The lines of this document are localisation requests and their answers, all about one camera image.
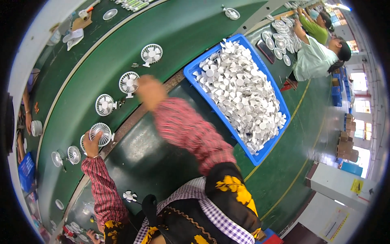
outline pink checkered sleeve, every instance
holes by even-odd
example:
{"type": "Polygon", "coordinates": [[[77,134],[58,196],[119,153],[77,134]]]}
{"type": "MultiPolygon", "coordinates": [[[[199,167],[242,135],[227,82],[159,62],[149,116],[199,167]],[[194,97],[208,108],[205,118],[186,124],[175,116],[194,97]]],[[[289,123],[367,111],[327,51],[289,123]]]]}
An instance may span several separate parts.
{"type": "Polygon", "coordinates": [[[98,224],[104,225],[109,220],[127,222],[129,212],[118,195],[114,181],[108,175],[103,159],[86,158],[81,164],[81,170],[91,179],[98,224]]]}
{"type": "Polygon", "coordinates": [[[183,99],[168,98],[153,114],[161,137],[194,154],[202,175],[207,176],[218,163],[236,163],[233,147],[183,99]]]}

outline yellow label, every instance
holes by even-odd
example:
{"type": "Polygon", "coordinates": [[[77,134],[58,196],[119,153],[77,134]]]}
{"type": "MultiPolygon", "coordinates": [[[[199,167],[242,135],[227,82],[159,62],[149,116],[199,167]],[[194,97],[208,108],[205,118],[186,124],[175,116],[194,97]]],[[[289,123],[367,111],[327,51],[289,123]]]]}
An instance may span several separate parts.
{"type": "Polygon", "coordinates": [[[353,179],[351,191],[360,194],[360,192],[362,191],[363,183],[364,183],[363,180],[353,179]]]}

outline poster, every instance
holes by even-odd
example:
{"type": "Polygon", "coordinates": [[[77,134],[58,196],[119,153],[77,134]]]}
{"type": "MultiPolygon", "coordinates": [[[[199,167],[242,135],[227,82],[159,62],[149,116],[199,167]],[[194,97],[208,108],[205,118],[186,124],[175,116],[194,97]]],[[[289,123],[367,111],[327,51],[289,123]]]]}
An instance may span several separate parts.
{"type": "Polygon", "coordinates": [[[353,183],[351,186],[351,191],[355,192],[356,194],[360,194],[363,188],[363,180],[353,179],[353,183]]]}
{"type": "Polygon", "coordinates": [[[320,235],[325,239],[333,242],[334,238],[339,233],[345,220],[347,220],[349,213],[346,210],[337,208],[332,214],[331,219],[326,224],[325,228],[321,230],[320,235]]]}

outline light green shirt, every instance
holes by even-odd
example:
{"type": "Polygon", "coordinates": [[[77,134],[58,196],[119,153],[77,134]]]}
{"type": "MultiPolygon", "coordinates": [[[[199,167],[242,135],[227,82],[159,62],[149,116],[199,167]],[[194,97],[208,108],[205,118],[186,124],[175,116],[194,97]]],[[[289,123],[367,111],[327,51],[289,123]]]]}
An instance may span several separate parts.
{"type": "Polygon", "coordinates": [[[302,49],[298,51],[298,60],[293,69],[297,81],[328,76],[330,66],[339,60],[333,51],[313,37],[306,36],[310,44],[301,41],[302,49]]]}
{"type": "Polygon", "coordinates": [[[328,31],[326,29],[322,28],[317,23],[308,21],[302,14],[299,15],[299,21],[301,22],[302,27],[307,30],[309,36],[314,37],[314,39],[322,45],[326,44],[326,41],[328,40],[328,31]]]}

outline smartphone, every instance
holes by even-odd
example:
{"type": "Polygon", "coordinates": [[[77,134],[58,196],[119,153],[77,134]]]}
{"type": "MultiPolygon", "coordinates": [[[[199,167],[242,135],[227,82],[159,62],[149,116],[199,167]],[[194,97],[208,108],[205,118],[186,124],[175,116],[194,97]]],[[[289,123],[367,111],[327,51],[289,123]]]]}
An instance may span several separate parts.
{"type": "Polygon", "coordinates": [[[275,54],[273,54],[273,51],[270,50],[263,39],[260,39],[257,44],[257,48],[260,49],[260,51],[267,57],[267,59],[270,61],[271,64],[275,62],[275,54]]]}

